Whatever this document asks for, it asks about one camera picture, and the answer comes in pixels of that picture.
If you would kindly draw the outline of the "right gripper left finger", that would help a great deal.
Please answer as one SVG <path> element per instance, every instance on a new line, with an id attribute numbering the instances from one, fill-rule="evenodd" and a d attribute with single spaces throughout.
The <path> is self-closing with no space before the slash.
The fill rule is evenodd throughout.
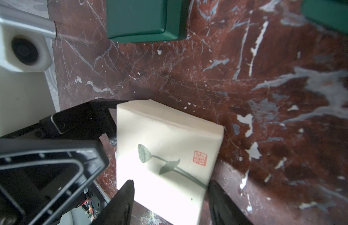
<path id="1" fill-rule="evenodd" d="M 127 180 L 92 225 L 130 225 L 134 204 L 133 180 Z"/>

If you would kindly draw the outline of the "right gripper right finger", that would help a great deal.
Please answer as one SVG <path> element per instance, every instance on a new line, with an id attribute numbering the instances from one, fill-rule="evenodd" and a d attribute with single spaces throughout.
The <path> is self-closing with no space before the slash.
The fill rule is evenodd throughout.
<path id="1" fill-rule="evenodd" d="M 209 182 L 208 200 L 213 225 L 252 225 L 215 180 Z"/>

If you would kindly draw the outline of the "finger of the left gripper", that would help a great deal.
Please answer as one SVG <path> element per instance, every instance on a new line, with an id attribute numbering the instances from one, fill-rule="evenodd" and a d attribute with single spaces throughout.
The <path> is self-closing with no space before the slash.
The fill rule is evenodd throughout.
<path id="1" fill-rule="evenodd" d="M 56 225 L 77 207 L 94 218 L 108 164 L 99 141 L 0 139 L 0 225 Z"/>
<path id="2" fill-rule="evenodd" d="M 117 126 L 110 114 L 125 100 L 98 98 L 57 112 L 38 123 L 1 136 L 1 139 L 53 139 L 99 141 L 106 134 L 117 145 Z"/>

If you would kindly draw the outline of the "cream lotus box lid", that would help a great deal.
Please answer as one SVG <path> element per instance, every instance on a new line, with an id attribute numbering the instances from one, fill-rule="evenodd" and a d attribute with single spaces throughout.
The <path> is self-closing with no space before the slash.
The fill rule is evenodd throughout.
<path id="1" fill-rule="evenodd" d="M 117 106 L 117 188 L 173 225 L 197 225 L 224 127 L 154 100 Z"/>

